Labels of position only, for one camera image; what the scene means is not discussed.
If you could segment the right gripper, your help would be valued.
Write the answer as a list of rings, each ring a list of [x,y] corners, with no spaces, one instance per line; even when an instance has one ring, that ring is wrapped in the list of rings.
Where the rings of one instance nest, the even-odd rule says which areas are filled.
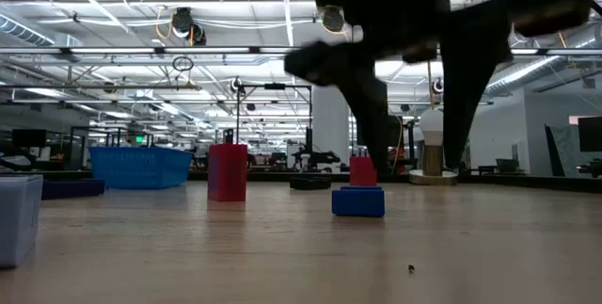
[[[434,59],[439,37],[444,71],[443,151],[446,166],[457,169],[483,92],[496,67],[512,58],[505,2],[489,0],[455,11],[450,0],[315,3],[319,8],[341,9],[346,23],[361,27],[363,38],[336,45],[315,41],[288,53],[284,70],[341,92],[379,173],[387,170],[388,109],[387,85],[375,76],[375,60],[388,56],[401,56],[408,63]]]

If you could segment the black wall screen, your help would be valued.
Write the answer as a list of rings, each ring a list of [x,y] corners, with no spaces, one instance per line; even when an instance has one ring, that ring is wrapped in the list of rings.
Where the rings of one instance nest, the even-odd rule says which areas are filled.
[[[395,115],[388,115],[388,146],[400,147],[404,143],[403,120]]]

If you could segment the light blue power adapter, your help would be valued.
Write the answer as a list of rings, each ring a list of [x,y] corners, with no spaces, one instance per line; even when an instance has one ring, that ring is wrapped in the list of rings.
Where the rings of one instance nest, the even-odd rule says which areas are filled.
[[[0,177],[0,269],[19,266],[36,243],[41,175]]]

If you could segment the blue plastic basket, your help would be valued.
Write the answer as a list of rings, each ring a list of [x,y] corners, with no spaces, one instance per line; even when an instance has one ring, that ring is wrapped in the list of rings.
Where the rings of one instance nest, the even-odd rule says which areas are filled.
[[[92,147],[93,177],[109,188],[164,189],[187,181],[191,152],[159,147]]]

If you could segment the dark blue digital display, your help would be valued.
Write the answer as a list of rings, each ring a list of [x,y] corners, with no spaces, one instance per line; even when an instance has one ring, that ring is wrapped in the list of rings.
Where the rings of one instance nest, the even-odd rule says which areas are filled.
[[[45,181],[41,199],[59,200],[100,196],[105,191],[102,180]]]

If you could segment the silver ventilation duct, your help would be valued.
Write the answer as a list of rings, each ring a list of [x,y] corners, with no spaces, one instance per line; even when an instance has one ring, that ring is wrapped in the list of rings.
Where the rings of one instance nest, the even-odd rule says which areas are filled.
[[[529,63],[514,64],[495,72],[485,87],[484,95],[497,96],[557,72],[568,64],[565,56],[545,56]]]

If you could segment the black desk monitor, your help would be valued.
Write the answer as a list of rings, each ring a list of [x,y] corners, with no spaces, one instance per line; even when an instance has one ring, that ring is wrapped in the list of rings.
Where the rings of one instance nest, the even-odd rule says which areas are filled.
[[[13,129],[11,131],[11,142],[15,147],[45,147],[46,139],[47,131],[43,129]]]

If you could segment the black small digital display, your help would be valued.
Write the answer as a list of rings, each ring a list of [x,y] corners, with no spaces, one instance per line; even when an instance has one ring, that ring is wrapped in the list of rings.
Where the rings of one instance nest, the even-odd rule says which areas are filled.
[[[331,187],[331,181],[322,177],[292,177],[289,185],[294,190],[324,190]]]

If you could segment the black rig frame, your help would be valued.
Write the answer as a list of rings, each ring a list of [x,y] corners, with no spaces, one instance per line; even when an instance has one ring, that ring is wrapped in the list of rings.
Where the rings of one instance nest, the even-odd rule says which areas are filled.
[[[252,93],[257,88],[262,88],[265,90],[286,90],[287,88],[291,88],[293,91],[297,92],[300,97],[305,101],[305,103],[309,106],[309,125],[308,129],[313,129],[313,93],[311,85],[297,85],[297,84],[284,84],[284,83],[264,83],[264,84],[244,84],[239,79],[235,80],[237,84],[236,87],[236,129],[235,129],[235,143],[238,144],[240,142],[240,117],[241,117],[241,104],[243,99],[241,98],[242,90],[245,88],[249,88],[249,91],[246,93],[245,97],[250,97]],[[305,98],[303,94],[299,92],[299,89],[304,88],[309,92],[309,97]]]

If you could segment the dark leaning panel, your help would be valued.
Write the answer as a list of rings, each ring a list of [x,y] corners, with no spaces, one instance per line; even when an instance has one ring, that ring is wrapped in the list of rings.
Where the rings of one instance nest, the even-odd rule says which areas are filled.
[[[554,177],[565,177],[570,129],[568,126],[545,125],[545,134],[552,175]]]

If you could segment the red rectangular block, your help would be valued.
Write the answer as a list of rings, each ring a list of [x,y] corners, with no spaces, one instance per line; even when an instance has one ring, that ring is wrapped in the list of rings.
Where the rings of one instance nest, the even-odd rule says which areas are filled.
[[[247,146],[216,144],[208,155],[208,199],[245,201]]]
[[[377,170],[370,156],[353,156],[350,158],[350,185],[376,186]]]

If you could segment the blue rectangular block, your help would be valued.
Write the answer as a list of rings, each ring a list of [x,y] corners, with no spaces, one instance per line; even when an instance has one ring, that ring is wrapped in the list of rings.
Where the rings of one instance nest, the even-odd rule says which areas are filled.
[[[335,216],[385,215],[385,192],[380,186],[342,186],[331,191],[331,208]]]

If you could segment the white bulb lamp wooden base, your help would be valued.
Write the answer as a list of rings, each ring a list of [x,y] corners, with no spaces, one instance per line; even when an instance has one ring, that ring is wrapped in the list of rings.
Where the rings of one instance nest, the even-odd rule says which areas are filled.
[[[431,109],[420,118],[424,140],[423,169],[409,171],[411,184],[451,186],[457,184],[457,174],[443,169],[443,113]]]

